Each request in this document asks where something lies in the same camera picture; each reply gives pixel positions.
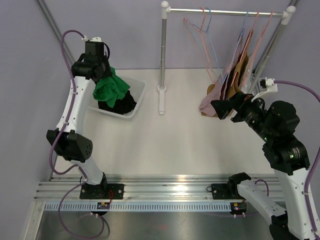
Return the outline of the mauve tank top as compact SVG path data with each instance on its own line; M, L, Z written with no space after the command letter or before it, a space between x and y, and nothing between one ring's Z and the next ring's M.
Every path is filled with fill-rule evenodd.
M214 84L214 88L207 94L207 96L201 101L200 106L199 106L199 111L203 116L206 117L214 117L216 112L214 108L211 105L211 101L219 100L220 99L220 93L221 93L221 88L222 88L222 82L224 78L224 69L222 72L222 76L219 76L218 81Z

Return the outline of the pink wire hanger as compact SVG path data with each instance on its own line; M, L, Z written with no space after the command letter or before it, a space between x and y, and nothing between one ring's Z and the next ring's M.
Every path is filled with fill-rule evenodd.
M200 26L194 25L188 18L183 19L183 24L190 38L192 39L195 48L199 53L200 60L209 76L209 79L211 80L212 83L215 83L217 80L217 77L211 66L210 57L209 57L205 39L204 39L204 24L206 21L206 13L203 7L200 7L199 9L201 10L201 13L202 13L202 22Z

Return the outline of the black tank top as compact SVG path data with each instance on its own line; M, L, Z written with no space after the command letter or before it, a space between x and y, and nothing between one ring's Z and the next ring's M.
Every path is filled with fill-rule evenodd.
M123 99L117 99L113 107L108 106L106 101L98 101L98 108L104 111L124 115L134 110L137 102L131 95L130 90L127 91Z

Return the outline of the green tank top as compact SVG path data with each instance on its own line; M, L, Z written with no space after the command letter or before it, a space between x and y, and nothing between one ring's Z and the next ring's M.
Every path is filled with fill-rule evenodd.
M117 100L125 97L130 85L116 75L114 67L111 67L110 70L112 75L101 78L92 95L96 101L105 102L110 108L113 108Z

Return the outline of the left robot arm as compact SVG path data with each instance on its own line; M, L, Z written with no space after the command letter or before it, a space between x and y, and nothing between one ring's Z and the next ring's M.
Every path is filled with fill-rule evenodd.
M51 145L49 165L53 154L63 157L78 168L84 181L82 198L103 199L108 194L106 175L92 157L93 142L83 136L84 119L96 84L102 77L111 76L110 49L100 37L85 42L85 52L71 66L71 83L63 114L54 130L48 130L46 139Z

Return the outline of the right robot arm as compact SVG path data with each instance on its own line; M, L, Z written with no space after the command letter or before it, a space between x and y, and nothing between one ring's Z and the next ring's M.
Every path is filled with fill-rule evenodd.
M245 122L264 141L262 151L280 183L286 207L278 206L262 193L244 172L228 178L228 195L249 201L268 223L273 239L318 240L320 220L307 185L311 173L308 152L294 135L300 122L295 107L278 100L265 109L262 98L242 92L210 104L221 120L236 111L231 121Z

